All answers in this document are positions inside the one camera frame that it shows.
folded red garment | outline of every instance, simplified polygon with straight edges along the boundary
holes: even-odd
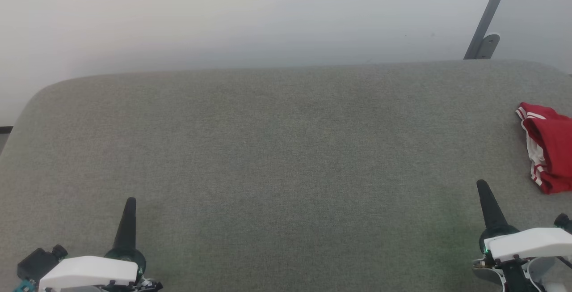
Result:
[[[572,190],[572,119],[525,102],[517,110],[526,131],[530,173],[546,194]]]

